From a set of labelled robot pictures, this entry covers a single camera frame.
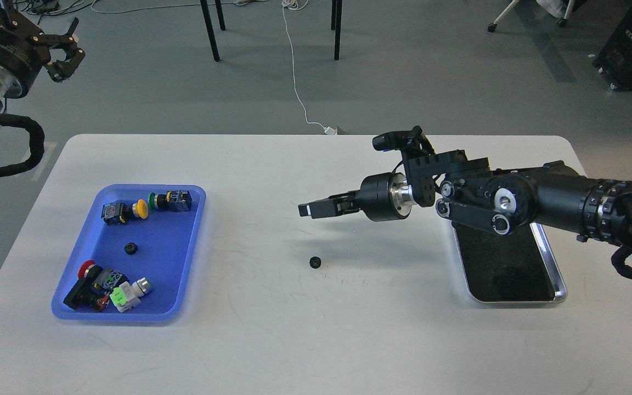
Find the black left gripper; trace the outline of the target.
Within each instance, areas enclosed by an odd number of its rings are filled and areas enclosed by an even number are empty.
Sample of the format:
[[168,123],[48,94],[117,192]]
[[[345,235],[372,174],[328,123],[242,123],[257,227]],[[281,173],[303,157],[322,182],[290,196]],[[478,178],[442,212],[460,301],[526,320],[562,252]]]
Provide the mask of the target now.
[[[13,1],[0,1],[0,99],[28,95],[43,65],[53,82],[72,77],[86,56],[75,38],[78,23],[74,17],[64,35],[49,35],[20,13]],[[50,60],[50,50],[57,49],[65,53],[65,60]]]

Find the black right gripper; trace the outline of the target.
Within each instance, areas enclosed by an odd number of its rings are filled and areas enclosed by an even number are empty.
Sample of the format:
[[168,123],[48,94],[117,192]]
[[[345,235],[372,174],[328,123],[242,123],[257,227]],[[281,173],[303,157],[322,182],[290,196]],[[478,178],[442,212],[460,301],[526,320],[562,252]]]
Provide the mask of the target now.
[[417,205],[406,176],[393,172],[366,177],[359,190],[331,195],[327,199],[298,205],[299,215],[330,218],[362,210],[373,222],[389,222],[409,217],[411,208]]

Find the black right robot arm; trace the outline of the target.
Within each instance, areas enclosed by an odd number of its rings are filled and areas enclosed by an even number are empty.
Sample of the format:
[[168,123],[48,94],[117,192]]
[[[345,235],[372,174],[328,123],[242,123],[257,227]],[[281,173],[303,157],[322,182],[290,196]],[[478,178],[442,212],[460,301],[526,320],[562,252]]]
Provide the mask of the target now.
[[617,246],[611,263],[632,280],[632,180],[587,178],[562,161],[541,167],[489,167],[463,150],[437,153],[421,127],[382,133],[372,145],[398,150],[404,172],[366,177],[358,190],[300,204],[301,217],[364,212],[373,222],[407,218],[411,206],[434,207],[453,223],[498,236],[540,223]]

